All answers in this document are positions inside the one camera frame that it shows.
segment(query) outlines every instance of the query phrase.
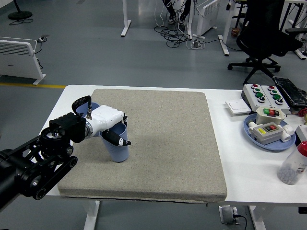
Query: gray foam pad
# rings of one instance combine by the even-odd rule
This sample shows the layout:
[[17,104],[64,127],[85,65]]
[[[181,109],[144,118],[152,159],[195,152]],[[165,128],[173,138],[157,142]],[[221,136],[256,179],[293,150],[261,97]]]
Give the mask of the gray foam pad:
[[74,143],[78,163],[59,182],[61,196],[225,200],[226,183],[205,94],[98,89],[92,101],[126,113],[130,155],[122,163],[113,162],[99,137]]

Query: red bottle cap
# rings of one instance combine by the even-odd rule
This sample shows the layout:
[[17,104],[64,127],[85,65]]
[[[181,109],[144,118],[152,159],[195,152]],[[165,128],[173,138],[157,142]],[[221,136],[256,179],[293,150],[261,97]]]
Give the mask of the red bottle cap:
[[304,140],[297,146],[297,150],[305,157],[307,157],[307,141]]

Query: round blue plate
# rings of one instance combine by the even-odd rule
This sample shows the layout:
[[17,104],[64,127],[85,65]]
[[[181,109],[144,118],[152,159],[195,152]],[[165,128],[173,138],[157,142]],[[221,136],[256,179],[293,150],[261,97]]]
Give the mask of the round blue plate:
[[[245,130],[245,133],[247,134],[247,136],[249,137],[249,139],[254,142],[256,145],[264,148],[264,149],[267,149],[267,150],[273,150],[273,151],[282,151],[282,150],[286,150],[288,148],[290,148],[294,143],[295,143],[295,140],[296,140],[296,137],[295,137],[295,134],[293,134],[291,136],[291,139],[287,142],[282,142],[281,140],[277,140],[275,142],[272,142],[270,144],[267,144],[267,145],[261,145],[260,143],[258,143],[257,141],[255,141],[253,138],[251,138],[249,132],[248,132],[248,125],[247,125],[247,121],[248,120],[252,120],[255,122],[256,120],[256,116],[257,114],[252,114],[252,115],[249,115],[245,120],[244,120],[244,123],[243,123],[243,128]],[[285,123],[284,121],[281,121],[280,125],[283,127],[285,126],[287,123]]]

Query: white bottle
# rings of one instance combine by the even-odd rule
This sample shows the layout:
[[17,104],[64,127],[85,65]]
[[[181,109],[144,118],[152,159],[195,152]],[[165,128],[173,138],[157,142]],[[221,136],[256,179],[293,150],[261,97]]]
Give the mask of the white bottle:
[[307,169],[307,141],[297,146],[277,170],[278,178],[285,184],[296,184]]

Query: plastic cup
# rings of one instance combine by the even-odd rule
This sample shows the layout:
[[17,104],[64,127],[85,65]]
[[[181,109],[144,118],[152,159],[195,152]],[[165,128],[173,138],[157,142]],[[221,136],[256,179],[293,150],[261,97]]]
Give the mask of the plastic cup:
[[[128,140],[127,127],[123,123],[117,123],[112,128],[110,128],[110,130],[117,133],[121,138]],[[101,137],[103,143],[105,144],[106,149],[108,153],[110,154],[110,157],[112,158],[113,161],[123,162],[128,158],[129,156],[128,146],[115,146],[111,144],[110,142],[102,138],[101,132],[99,136]]]

